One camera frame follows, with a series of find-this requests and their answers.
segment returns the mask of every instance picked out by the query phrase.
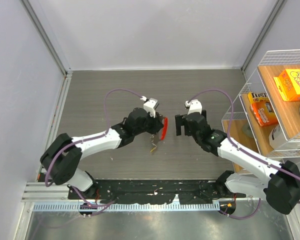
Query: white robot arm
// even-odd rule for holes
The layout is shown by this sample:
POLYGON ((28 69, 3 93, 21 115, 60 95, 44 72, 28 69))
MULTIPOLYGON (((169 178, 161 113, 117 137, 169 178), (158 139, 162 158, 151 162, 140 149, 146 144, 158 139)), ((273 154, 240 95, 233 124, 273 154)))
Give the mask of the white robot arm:
POLYGON ((142 97, 143 108, 135 108, 122 122, 113 125, 108 131, 80 137, 60 134, 40 158, 43 167, 48 170, 55 155, 65 146, 73 145, 61 154, 54 163, 50 177, 56 185, 68 184, 76 187, 86 197, 95 194, 93 177, 78 168, 79 162, 98 152, 124 147, 133 142, 135 136, 147 132, 156 135, 164 126, 164 117, 156 112, 159 103, 156 99, 142 97))
POLYGON ((300 200, 300 181, 269 166, 277 166, 300 177, 297 165, 291 161, 282 164, 264 157, 233 138, 229 139, 223 131, 211 129, 207 123, 206 111, 202 110, 202 105, 197 99, 185 102, 185 107, 188 109, 187 114, 175 116, 177 136, 181 135, 181 126, 184 126, 184 134, 192 136, 204 151, 230 160, 254 175, 225 171, 216 181, 219 194, 242 193, 261 198, 278 212, 289 214, 300 200), (240 149, 264 160, 267 165, 240 149))

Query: wire shelf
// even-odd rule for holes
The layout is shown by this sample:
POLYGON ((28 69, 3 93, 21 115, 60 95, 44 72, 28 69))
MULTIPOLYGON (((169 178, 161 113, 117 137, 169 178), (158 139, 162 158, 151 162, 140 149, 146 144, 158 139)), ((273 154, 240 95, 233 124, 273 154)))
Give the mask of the wire shelf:
POLYGON ((300 64, 300 50, 267 51, 259 66, 300 64))

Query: gray floor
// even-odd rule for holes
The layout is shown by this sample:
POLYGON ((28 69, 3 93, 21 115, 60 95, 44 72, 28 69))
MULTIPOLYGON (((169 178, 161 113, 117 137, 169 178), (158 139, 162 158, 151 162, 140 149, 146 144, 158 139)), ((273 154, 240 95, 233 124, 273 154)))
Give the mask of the gray floor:
MULTIPOLYGON (((235 215, 247 216, 257 202, 237 200, 235 215)), ((292 240, 287 218, 263 202, 246 220, 216 211, 105 212, 75 219, 77 212, 34 212, 27 240, 292 240)))
MULTIPOLYGON (((184 102, 199 91, 217 87, 234 99, 244 83, 241 71, 235 69, 75 71, 58 133, 78 137, 104 131, 105 94, 114 88, 131 89, 159 100, 157 111, 169 119, 166 139, 151 154, 150 135, 144 133, 128 146, 85 158, 79 167, 95 178, 215 179, 232 170, 232 163, 204 152, 190 137, 177 137, 174 116, 185 114, 184 102)), ((230 106, 226 97, 205 93, 199 100, 207 110, 209 124, 222 129, 221 119, 230 106)), ((107 109, 111 125, 121 122, 136 107, 142 107, 142 102, 130 93, 110 95, 107 109)))

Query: white wire rack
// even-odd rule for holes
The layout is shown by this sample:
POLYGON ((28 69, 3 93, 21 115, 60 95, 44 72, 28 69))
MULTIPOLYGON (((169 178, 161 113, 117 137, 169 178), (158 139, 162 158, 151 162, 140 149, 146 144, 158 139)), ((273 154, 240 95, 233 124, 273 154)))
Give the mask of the white wire rack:
POLYGON ((300 64, 299 50, 267 51, 259 66, 300 64))
MULTIPOLYGON (((278 50, 278 51, 267 51, 262 60, 259 63, 259 66, 270 66, 270 65, 300 65, 300 49, 298 50, 278 50)), ((234 100, 234 105, 236 104, 236 101, 240 101, 242 104, 242 112, 235 112, 233 116, 233 120, 243 120, 247 119, 250 127, 251 120, 249 119, 249 115, 247 114, 247 109, 244 106, 244 103, 242 101, 241 95, 247 94, 249 92, 254 93, 268 93, 267 88, 264 86, 262 76, 260 75, 260 72, 258 71, 258 68, 255 69, 255 71, 251 74, 251 76, 247 79, 245 85, 239 92, 238 96, 234 100)), ((269 96, 270 102, 274 108, 274 111, 276 112, 276 106, 274 105, 271 96, 269 96)), ((276 112, 277 118, 279 120, 279 124, 283 131, 285 131, 285 128, 283 126, 283 123, 281 121, 280 116, 278 116, 276 112)), ((229 120, 231 117, 231 109, 229 108, 228 111, 225 113, 225 115, 222 118, 222 126, 224 128, 224 120, 229 120)), ((268 141, 267 139, 256 139, 255 134, 253 133, 253 137, 256 141, 257 148, 260 152, 260 141, 268 141)), ((287 134, 285 134, 285 138, 287 139, 287 142, 278 147, 277 149, 274 149, 271 152, 268 152, 266 154, 267 157, 272 159, 283 159, 283 158, 298 158, 300 157, 300 132, 292 137, 288 138, 287 134)))

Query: purple cable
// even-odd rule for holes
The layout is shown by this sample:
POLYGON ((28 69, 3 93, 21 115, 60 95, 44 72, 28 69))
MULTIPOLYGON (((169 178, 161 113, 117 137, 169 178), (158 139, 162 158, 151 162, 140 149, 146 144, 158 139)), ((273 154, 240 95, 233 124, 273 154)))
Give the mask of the purple cable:
POLYGON ((111 201, 107 204, 102 204, 102 205, 99 205, 99 204, 93 204, 93 203, 90 203, 88 202, 84 196, 82 196, 82 194, 80 193, 80 191, 78 190, 78 188, 76 187, 72 187, 74 189, 74 191, 76 192, 76 194, 78 194, 78 196, 86 203, 89 205, 89 208, 92 208, 92 209, 97 209, 97 208, 100 208, 100 207, 106 207, 108 206, 108 204, 113 204, 115 201, 111 201))
MULTIPOLYGON (((75 142, 72 142, 66 146, 64 146, 60 151, 57 152, 57 154, 53 157, 50 165, 49 165, 49 168, 47 169, 46 171, 46 175, 45 175, 45 178, 44 178, 44 183, 45 183, 45 186, 46 187, 50 187, 52 184, 53 184, 53 181, 49 182, 49 177, 50 177, 50 173, 52 171, 52 168, 56 162, 56 160, 58 159, 58 157, 65 151, 67 150, 68 148, 76 145, 76 144, 79 144, 79 143, 82 143, 82 142, 88 142, 88 141, 91 141, 91 140, 96 140, 96 139, 100 139, 100 138, 103 138, 105 135, 108 134, 109 132, 109 129, 110 129, 110 120, 109 120, 109 116, 108 116, 108 112, 107 112, 107 107, 106 107, 106 99, 107 97, 109 96, 109 94, 113 93, 113 92, 116 92, 116 91, 124 91, 124 92, 129 92, 129 93, 132 93, 136 96, 138 96, 139 98, 142 98, 142 96, 132 90, 129 90, 129 89, 124 89, 124 88, 116 88, 116 89, 113 89, 111 91, 109 91, 105 97, 104 97, 104 100, 103 100, 103 110, 104 110, 104 114, 105 114, 105 119, 106 119, 106 125, 107 125, 107 129, 106 131, 101 134, 101 135, 98 135, 98 136, 94 136, 94 137, 90 137, 90 138, 86 138, 84 139, 83 141, 82 140, 78 140, 78 141, 75 141, 75 142)), ((87 201, 85 200, 85 198, 80 194, 79 197, 83 200, 83 201, 87 201)))
MULTIPOLYGON (((190 102, 191 100, 193 100, 194 98, 196 98, 197 96, 203 94, 203 93, 206 93, 206 92, 212 92, 212 91, 214 91, 214 92, 219 92, 219 93, 222 93, 222 94, 226 95, 226 97, 227 97, 227 98, 229 99, 229 101, 230 101, 230 104, 231 104, 231 117, 230 117, 230 120, 229 120, 229 125, 228 125, 228 129, 227 129, 226 134, 227 134, 227 138, 228 138, 229 142, 232 143, 232 145, 236 147, 237 145, 234 143, 234 141, 232 141, 231 136, 230 136, 230 128, 231 128, 232 120, 233 120, 233 118, 234 118, 234 103, 232 102, 231 97, 230 97, 225 91, 223 91, 223 90, 221 90, 221 89, 217 89, 217 88, 211 88, 211 89, 208 89, 208 90, 205 90, 205 91, 201 91, 201 92, 199 92, 198 94, 194 95, 194 96, 189 100, 189 102, 190 102)), ((253 158, 253 159, 259 161, 260 163, 265 164, 265 165, 268 165, 268 163, 267 163, 266 161, 262 160, 261 158, 259 158, 259 157, 257 157, 257 156, 254 156, 254 155, 251 154, 250 152, 248 152, 248 151, 242 149, 241 147, 239 147, 239 148, 237 148, 237 149, 239 149, 240 151, 242 151, 243 153, 245 153, 245 154, 248 155, 249 157, 251 157, 251 158, 253 158)), ((297 176, 297 175, 295 175, 295 174, 293 174, 293 173, 291 173, 291 172, 289 172, 289 171, 287 171, 287 170, 285 170, 285 169, 282 169, 282 168, 280 168, 280 167, 277 167, 277 166, 275 166, 275 165, 273 165, 273 164, 269 164, 269 167, 274 168, 274 169, 276 169, 276 170, 278 170, 278 171, 280 171, 280 172, 282 172, 282 173, 285 173, 285 174, 287 174, 287 175, 289 175, 289 176, 295 178, 296 180, 299 180, 299 181, 300 181, 300 177, 299 177, 299 176, 297 176)))
MULTIPOLYGON (((250 214, 250 215, 248 215, 248 216, 232 216, 232 215, 229 215, 229 218, 232 218, 232 219, 238 219, 238 220, 245 220, 245 219, 251 218, 251 217, 253 217, 254 215, 256 215, 256 213, 257 213, 257 211, 258 211, 258 209, 259 209, 259 207, 260 207, 260 204, 261 204, 261 198, 259 198, 258 205, 256 206, 256 208, 255 208, 255 210, 253 211, 252 214, 250 214)), ((227 214, 227 209, 228 209, 228 208, 226 208, 225 211, 220 210, 219 212, 222 213, 223 215, 226 215, 226 216, 227 216, 227 215, 228 215, 228 214, 227 214)))
MULTIPOLYGON (((92 216, 97 216, 97 215, 99 215, 99 214, 102 214, 102 213, 103 213, 107 208, 109 208, 113 203, 114 203, 114 201, 105 204, 103 209, 101 209, 100 211, 97 211, 97 212, 92 213, 92 214, 91 214, 91 217, 92 217, 92 216)), ((38 219, 38 224, 37 224, 37 226, 35 227, 35 229, 34 229, 34 231, 33 231, 33 234, 32 234, 32 236, 31 236, 30 240, 35 239, 35 236, 36 236, 36 234, 37 234, 37 232, 38 232, 40 226, 43 226, 43 227, 46 228, 46 229, 61 229, 61 228, 65 227, 66 225, 72 223, 73 221, 75 221, 75 220, 77 220, 77 219, 79 219, 79 218, 81 218, 81 217, 82 217, 81 215, 76 216, 76 217, 70 219, 69 221, 67 221, 66 223, 61 224, 61 225, 59 225, 59 226, 49 226, 49 225, 46 225, 46 224, 43 223, 44 217, 39 218, 39 219, 38 219)))

